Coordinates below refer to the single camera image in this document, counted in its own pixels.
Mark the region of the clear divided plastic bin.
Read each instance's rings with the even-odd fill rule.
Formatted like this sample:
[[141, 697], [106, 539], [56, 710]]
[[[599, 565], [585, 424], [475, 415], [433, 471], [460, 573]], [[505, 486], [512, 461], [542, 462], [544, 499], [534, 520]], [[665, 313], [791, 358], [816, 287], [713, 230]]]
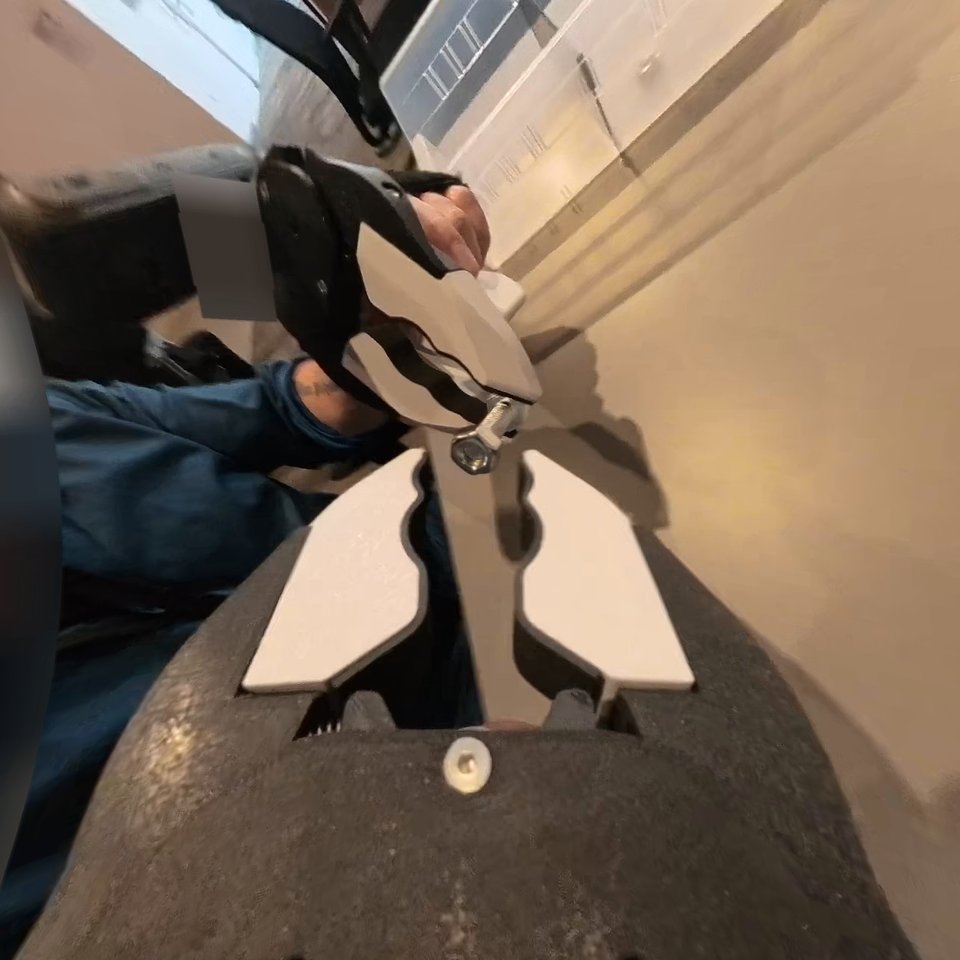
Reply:
[[581, 122], [605, 166], [781, 5], [431, 2], [380, 87], [419, 164], [494, 203]]

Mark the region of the person's blue shirt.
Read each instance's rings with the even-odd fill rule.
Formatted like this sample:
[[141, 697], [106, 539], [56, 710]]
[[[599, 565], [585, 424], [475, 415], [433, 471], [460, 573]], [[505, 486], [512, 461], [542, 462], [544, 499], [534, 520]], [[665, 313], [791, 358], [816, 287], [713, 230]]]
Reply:
[[110, 755], [199, 625], [333, 501], [276, 479], [385, 462], [393, 414], [342, 436], [299, 401], [293, 361], [192, 387], [50, 379], [61, 492], [61, 626], [46, 718], [2, 881], [14, 958], [64, 874]]

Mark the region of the person's black office chair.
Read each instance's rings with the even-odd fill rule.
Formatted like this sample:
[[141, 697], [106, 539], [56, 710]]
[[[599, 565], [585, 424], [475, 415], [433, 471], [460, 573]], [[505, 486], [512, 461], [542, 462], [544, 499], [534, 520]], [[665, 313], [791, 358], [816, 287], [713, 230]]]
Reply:
[[147, 331], [144, 364], [150, 385], [170, 387], [250, 379], [256, 374], [251, 363], [208, 330], [195, 331], [182, 343]]

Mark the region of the steel hex nut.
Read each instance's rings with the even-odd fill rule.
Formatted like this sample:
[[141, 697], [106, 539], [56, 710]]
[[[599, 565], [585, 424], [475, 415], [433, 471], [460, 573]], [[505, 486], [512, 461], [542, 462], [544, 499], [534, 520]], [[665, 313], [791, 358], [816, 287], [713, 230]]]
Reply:
[[498, 464], [501, 439], [479, 428], [462, 431], [450, 444], [451, 461], [470, 476], [490, 474]]

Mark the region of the steel hex bolt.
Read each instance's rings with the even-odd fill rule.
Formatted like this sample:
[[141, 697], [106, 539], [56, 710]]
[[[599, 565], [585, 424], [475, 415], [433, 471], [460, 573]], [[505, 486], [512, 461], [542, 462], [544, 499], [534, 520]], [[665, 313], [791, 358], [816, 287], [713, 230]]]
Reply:
[[480, 440], [489, 450], [499, 451], [522, 428], [528, 411], [527, 403], [508, 396], [498, 396], [477, 424]]

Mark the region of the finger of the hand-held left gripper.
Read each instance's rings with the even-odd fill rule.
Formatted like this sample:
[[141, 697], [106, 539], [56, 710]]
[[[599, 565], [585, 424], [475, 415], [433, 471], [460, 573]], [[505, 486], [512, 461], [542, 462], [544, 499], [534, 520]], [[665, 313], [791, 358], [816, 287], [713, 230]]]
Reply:
[[438, 278], [365, 222], [356, 259], [378, 311], [412, 324], [490, 392], [527, 404], [540, 400], [541, 384], [520, 337], [473, 275], [452, 270]]
[[427, 362], [404, 333], [387, 333], [385, 342], [366, 332], [355, 335], [345, 347], [343, 367], [410, 425], [457, 433], [488, 413], [481, 398]]

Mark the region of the person's left hand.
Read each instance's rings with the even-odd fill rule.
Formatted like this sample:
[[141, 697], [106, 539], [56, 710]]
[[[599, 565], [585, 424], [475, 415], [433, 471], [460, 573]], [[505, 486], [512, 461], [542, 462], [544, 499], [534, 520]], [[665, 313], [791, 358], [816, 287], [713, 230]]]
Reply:
[[475, 278], [486, 266], [491, 246], [488, 219], [474, 193], [454, 184], [443, 193], [410, 198], [430, 244]]

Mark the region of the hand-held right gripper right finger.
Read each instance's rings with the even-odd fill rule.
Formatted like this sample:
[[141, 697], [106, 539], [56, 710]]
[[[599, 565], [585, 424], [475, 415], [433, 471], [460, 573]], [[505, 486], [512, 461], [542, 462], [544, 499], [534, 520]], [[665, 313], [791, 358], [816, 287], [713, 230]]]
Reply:
[[519, 572], [523, 628], [604, 694], [694, 689], [696, 678], [630, 517], [546, 454], [521, 455], [532, 541]]

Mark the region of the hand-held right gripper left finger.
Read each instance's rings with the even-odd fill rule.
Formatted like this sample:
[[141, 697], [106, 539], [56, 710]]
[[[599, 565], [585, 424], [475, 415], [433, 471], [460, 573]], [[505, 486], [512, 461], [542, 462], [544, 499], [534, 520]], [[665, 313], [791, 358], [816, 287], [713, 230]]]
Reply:
[[241, 680], [250, 694], [341, 687], [426, 618], [424, 562], [410, 525], [425, 500], [426, 450], [351, 486], [310, 524]]

